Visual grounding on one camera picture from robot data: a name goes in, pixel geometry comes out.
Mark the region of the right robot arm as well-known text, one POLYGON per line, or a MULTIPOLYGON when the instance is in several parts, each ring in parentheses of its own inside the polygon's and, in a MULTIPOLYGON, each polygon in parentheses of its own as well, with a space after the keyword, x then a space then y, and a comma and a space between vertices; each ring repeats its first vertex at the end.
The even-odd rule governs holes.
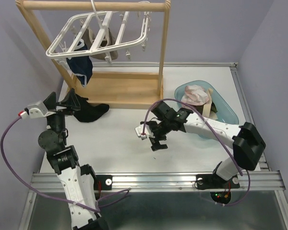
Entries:
POLYGON ((221 161, 209 177, 217 187, 222 187, 243 171, 254 171, 266 148, 259 131, 249 122, 233 125, 205 118, 195 107, 186 103, 175 110, 165 99, 153 103, 148 112, 153 113, 157 120, 148 121, 146 117, 135 131, 139 138, 150 140, 153 151, 167 148, 166 144, 160 142, 166 140, 171 131, 197 134, 221 144, 228 158, 221 161))

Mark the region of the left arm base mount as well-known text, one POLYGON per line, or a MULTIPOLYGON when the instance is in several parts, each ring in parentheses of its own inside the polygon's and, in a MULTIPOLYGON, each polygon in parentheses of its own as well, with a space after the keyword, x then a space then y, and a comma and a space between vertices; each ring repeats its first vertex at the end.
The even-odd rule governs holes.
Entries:
POLYGON ((95 191, 110 191, 112 190, 113 176, 110 174, 98 174, 93 177, 90 175, 90 179, 93 180, 93 189, 95 191))

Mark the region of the dark green underwear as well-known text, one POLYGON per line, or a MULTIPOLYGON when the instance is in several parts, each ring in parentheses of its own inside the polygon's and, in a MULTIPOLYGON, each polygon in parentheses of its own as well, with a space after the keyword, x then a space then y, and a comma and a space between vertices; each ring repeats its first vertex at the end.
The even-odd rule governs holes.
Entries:
POLYGON ((213 100, 211 97, 212 93, 213 93, 213 90, 211 88, 208 88, 206 91, 206 94, 208 95, 209 100, 203 106, 202 116, 213 119, 213 120, 217 120, 218 117, 215 112, 215 108, 213 107, 213 100))

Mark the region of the light pink underwear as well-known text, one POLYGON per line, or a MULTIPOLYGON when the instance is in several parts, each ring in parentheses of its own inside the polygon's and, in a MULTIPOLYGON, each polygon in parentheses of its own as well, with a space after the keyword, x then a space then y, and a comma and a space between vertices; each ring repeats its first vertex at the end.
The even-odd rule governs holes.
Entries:
POLYGON ((204 105, 209 102, 210 99, 203 87, 191 85, 185 87, 181 101, 190 105, 204 105))

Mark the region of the navy underwear white trim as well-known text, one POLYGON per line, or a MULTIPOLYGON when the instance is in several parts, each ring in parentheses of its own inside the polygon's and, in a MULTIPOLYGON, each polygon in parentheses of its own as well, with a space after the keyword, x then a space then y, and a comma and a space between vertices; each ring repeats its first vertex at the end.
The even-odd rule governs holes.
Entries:
POLYGON ((85 88, 93 75, 93 63, 89 56, 68 57, 66 62, 72 73, 85 88))

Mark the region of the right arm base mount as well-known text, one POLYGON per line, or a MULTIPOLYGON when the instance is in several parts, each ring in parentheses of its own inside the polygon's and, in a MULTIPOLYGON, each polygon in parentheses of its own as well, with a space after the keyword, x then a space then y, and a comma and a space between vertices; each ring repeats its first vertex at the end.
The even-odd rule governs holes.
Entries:
POLYGON ((231 177, 229 180, 224 180, 216 174, 198 174, 196 175, 194 187, 199 190, 225 188, 238 189, 240 188, 240 183, 236 175, 231 177))

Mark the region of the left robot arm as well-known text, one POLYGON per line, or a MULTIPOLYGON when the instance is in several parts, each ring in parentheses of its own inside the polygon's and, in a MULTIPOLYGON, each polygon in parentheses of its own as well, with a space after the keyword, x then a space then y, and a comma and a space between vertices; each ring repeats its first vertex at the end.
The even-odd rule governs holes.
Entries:
POLYGON ((47 116, 47 129, 38 137, 39 146, 45 150, 47 160, 59 179, 71 216, 73 230, 107 230, 108 223, 97 206, 94 187, 97 177, 93 168, 81 166, 75 147, 67 145, 68 130, 65 117, 80 110, 80 102, 74 89, 57 102, 52 93, 44 101, 46 109, 52 114, 47 116))

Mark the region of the black underwear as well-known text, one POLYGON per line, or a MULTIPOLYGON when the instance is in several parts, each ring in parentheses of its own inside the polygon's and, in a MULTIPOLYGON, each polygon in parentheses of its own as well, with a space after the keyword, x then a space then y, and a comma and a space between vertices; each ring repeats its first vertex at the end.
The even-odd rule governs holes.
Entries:
POLYGON ((76 95, 79 103, 80 103, 80 110, 75 111, 73 116, 82 123, 90 123, 98 120, 102 117, 105 113, 109 111, 108 104, 98 104, 98 105, 91 105, 88 102, 88 98, 81 97, 76 95))

